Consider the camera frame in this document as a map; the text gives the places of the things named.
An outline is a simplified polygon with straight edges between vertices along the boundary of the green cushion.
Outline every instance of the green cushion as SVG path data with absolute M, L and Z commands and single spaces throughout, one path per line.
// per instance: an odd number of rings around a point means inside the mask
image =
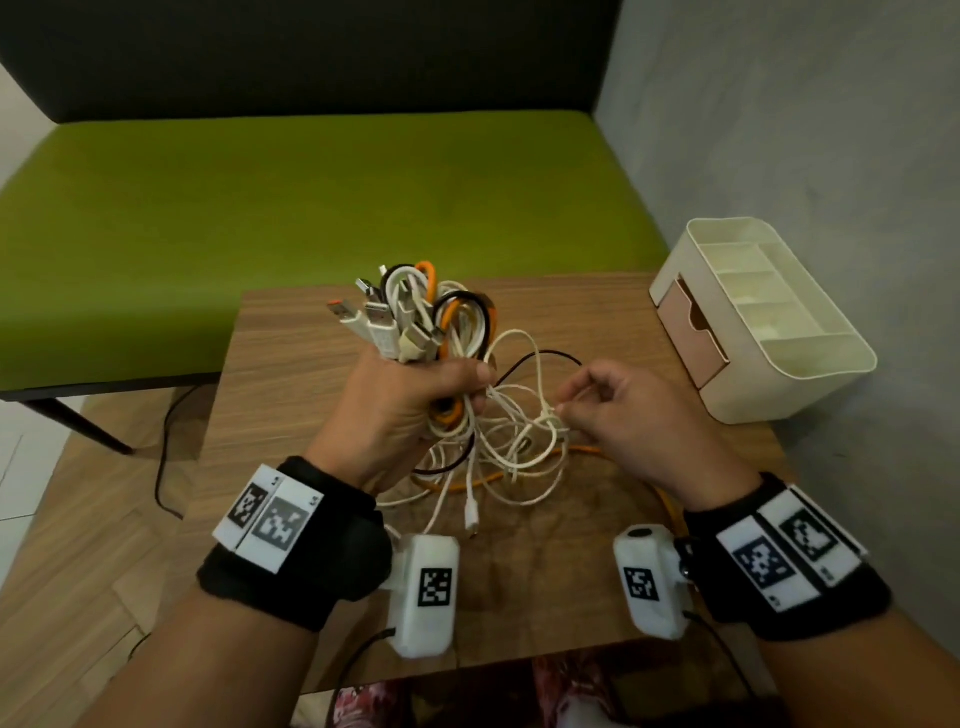
M 0 251 L 0 391 L 220 371 L 255 288 L 666 256 L 569 111 L 61 126 L 0 192 Z

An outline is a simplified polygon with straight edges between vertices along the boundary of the black backrest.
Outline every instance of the black backrest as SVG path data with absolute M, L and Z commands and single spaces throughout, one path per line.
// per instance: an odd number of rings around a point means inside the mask
M 54 121 L 591 110 L 620 0 L 0 0 Z

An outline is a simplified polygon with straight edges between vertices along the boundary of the wooden table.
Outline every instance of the wooden table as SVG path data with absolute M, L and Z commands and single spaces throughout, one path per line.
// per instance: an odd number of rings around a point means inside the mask
M 543 279 L 466 281 L 497 304 L 500 330 L 523 328 L 542 348 L 590 360 L 620 359 L 648 367 L 699 398 L 650 300 L 652 274 L 603 274 Z M 355 290 L 321 287 L 256 291 L 244 297 L 210 417 L 197 490 L 174 542 L 164 611 L 193 582 L 210 550 L 210 532 L 260 463 L 300 453 L 336 401 L 357 352 L 357 340 L 326 310 L 330 299 Z M 499 369 L 529 351 L 517 338 L 496 351 Z M 546 391 L 575 369 L 544 359 Z M 524 364 L 517 383 L 532 383 Z M 715 425 L 759 469 L 789 476 L 769 425 Z M 532 497 L 530 481 L 501 485 Z M 414 490 L 401 483 L 381 499 Z M 387 512 L 402 532 L 419 532 L 434 498 Z M 454 667 L 527 658 L 639 636 L 630 621 L 613 560 L 612 540 L 634 523 L 667 522 L 643 485 L 603 460 L 574 456 L 554 495 L 532 508 L 512 508 L 479 496 L 481 529 L 463 531 L 463 494 L 452 495 L 435 533 L 461 540 L 460 591 L 453 647 L 442 657 L 403 661 L 380 643 L 354 668 L 350 682 L 424 674 Z M 385 625 L 387 595 L 342 602 L 321 635 L 307 691 L 327 690 L 349 655 Z

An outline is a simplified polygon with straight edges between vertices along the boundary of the desk organizer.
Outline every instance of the desk organizer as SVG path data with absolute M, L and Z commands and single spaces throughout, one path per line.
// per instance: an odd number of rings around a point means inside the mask
M 876 368 L 876 354 L 772 227 L 691 220 L 650 296 L 708 412 L 781 420 Z

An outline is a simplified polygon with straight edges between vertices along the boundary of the pink drawer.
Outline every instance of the pink drawer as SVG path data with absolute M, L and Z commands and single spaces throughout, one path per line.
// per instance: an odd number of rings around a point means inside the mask
M 657 315 L 697 389 L 730 364 L 683 279 L 673 281 Z

